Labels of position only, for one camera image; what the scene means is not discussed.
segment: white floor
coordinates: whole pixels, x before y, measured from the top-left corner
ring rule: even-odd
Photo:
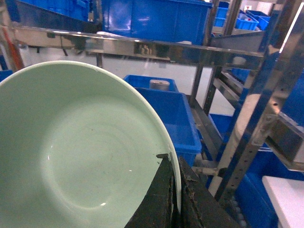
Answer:
[[[36,48],[26,48],[21,52],[22,58],[27,66],[52,60],[72,60],[96,66],[96,57],[94,54],[83,52],[78,55],[74,50],[67,50],[67,53],[68,56],[66,57],[63,50],[55,48],[40,48],[40,53],[37,53]],[[129,57],[108,56],[103,58],[103,68],[121,78],[124,78],[126,75],[172,78],[175,80],[178,90],[188,95],[191,93],[196,70],[195,66],[156,62],[152,59],[134,60]],[[200,104],[204,101],[210,73],[210,67],[204,68],[197,95],[197,101]],[[224,96],[217,91],[210,112],[232,115],[234,108],[228,103]]]

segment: blue storage crate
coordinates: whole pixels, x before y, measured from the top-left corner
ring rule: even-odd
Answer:
[[[2,70],[2,71],[0,71],[0,82],[3,81],[8,76],[10,76],[12,73],[13,73],[12,70]]]
[[[258,17],[258,28],[265,30],[269,24],[270,17]]]
[[[88,0],[76,0],[70,16],[79,20],[87,21],[89,8]]]
[[[304,181],[304,175],[289,171],[272,152],[258,152],[241,181],[236,199],[251,227],[277,228],[278,217],[262,183],[263,176]]]
[[[229,125],[232,120],[231,115],[219,115],[219,114],[209,114],[209,119],[211,120],[213,126],[215,126],[216,130],[218,131],[219,135],[222,139],[225,137],[225,134],[229,128]],[[259,151],[271,151],[266,143],[264,143]]]
[[[87,21],[89,13],[88,0],[21,0],[52,12]]]
[[[304,70],[282,107],[282,112],[304,127]]]
[[[214,20],[214,26],[216,27],[223,27],[225,23],[225,18],[215,18]]]
[[[223,27],[225,23],[225,18],[215,18],[214,26]],[[249,15],[240,13],[236,22],[236,29],[245,29],[245,30],[255,30],[258,25],[258,21],[252,18]]]
[[[103,0],[103,31],[200,45],[211,8],[198,0]]]
[[[250,70],[245,70],[245,69],[237,69],[237,68],[232,68],[231,72],[235,77],[237,77],[240,81],[245,82]]]
[[[258,17],[268,17],[269,16],[261,11],[257,11],[257,10],[246,10],[246,14],[252,16],[253,18],[255,18],[256,20],[258,20]]]
[[[132,85],[133,87],[149,88],[151,80],[163,80],[170,83],[169,91],[178,92],[177,86],[173,79],[161,78],[161,77],[148,77],[140,75],[127,75],[124,77],[124,81]]]
[[[136,88],[164,123],[176,150],[190,166],[201,152],[201,142],[185,94]]]
[[[240,13],[237,17],[236,28],[245,30],[255,30],[258,25],[258,21],[249,15]]]
[[[226,18],[227,12],[228,12],[228,8],[218,7],[216,17],[217,18]]]

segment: metal frame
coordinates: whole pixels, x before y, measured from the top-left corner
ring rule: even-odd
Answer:
[[[201,167],[194,169],[214,175],[209,191],[225,207],[264,141],[290,169],[304,170],[302,162],[293,160],[299,158],[299,151],[303,148],[304,132],[285,118],[284,114],[280,114],[281,107],[304,68],[302,0],[264,1],[276,3],[265,32],[232,35],[239,33],[239,30],[233,28],[241,4],[241,0],[232,0],[228,9],[228,20],[223,28],[224,36],[211,38],[211,30],[219,32],[218,28],[212,28],[219,3],[219,0],[215,0],[203,46],[195,46],[103,36],[82,31],[21,27],[11,22],[5,0],[0,0],[0,43],[13,71],[24,67],[19,54],[20,44],[95,52],[97,65],[100,67],[102,53],[196,64],[198,67],[189,103],[213,162],[202,161]],[[244,42],[248,38],[258,41],[258,44],[237,49],[236,43]],[[196,96],[204,66],[213,66],[213,71],[201,108]],[[252,70],[244,85],[224,70],[231,67]],[[227,134],[228,143],[223,142],[208,118],[216,89],[236,109],[235,124],[231,126],[231,133]],[[276,129],[283,129],[283,132],[278,134]],[[292,150],[292,156],[286,157],[284,144],[290,136],[296,139],[296,143],[288,148]],[[217,162],[222,150],[223,155]]]

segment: bowl rim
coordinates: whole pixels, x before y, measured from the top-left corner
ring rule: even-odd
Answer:
[[[169,133],[165,127],[165,125],[163,124],[163,122],[161,121],[160,117],[158,116],[158,114],[156,113],[156,111],[152,108],[152,106],[147,102],[147,100],[135,89],[133,88],[130,84],[128,84],[127,82],[125,82],[123,79],[121,79],[119,76],[116,76],[115,74],[104,70],[100,67],[88,64],[88,63],[82,63],[82,62],[77,62],[77,61],[69,61],[69,60],[56,60],[56,61],[48,61],[48,62],[42,62],[42,63],[37,63],[37,64],[33,64],[31,66],[28,66],[26,68],[23,68],[15,73],[13,73],[12,75],[8,76],[7,78],[5,78],[3,81],[0,82],[0,90],[1,87],[6,84],[8,81],[10,81],[11,79],[18,77],[20,74],[30,71],[31,69],[34,68],[38,68],[38,67],[43,67],[43,66],[50,66],[50,65],[77,65],[77,66],[81,66],[81,67],[86,67],[86,68],[90,68],[90,69],[94,69],[95,71],[99,71],[109,77],[111,77],[112,79],[116,80],[117,82],[121,83],[122,85],[124,85],[125,87],[127,87],[133,94],[135,94],[146,106],[146,108],[152,113],[153,117],[155,118],[158,126],[160,127],[162,133],[164,134],[164,136],[166,137],[166,140],[168,142],[168,147],[170,150],[170,153],[168,154],[169,160],[171,161],[172,167],[173,167],[173,173],[174,173],[174,179],[175,179],[175,188],[176,188],[176,201],[177,201],[177,208],[178,208],[178,212],[180,214],[181,212],[181,173],[180,173],[180,167],[179,167],[179,162],[178,162],[178,157],[176,154],[176,151],[174,149],[174,145],[173,142],[171,140],[171,137],[169,136]]]

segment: ceramic bowl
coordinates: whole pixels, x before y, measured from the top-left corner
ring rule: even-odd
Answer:
[[[0,83],[0,227],[124,227],[160,153],[170,155],[180,206],[172,141],[135,89],[79,62],[18,71]]]

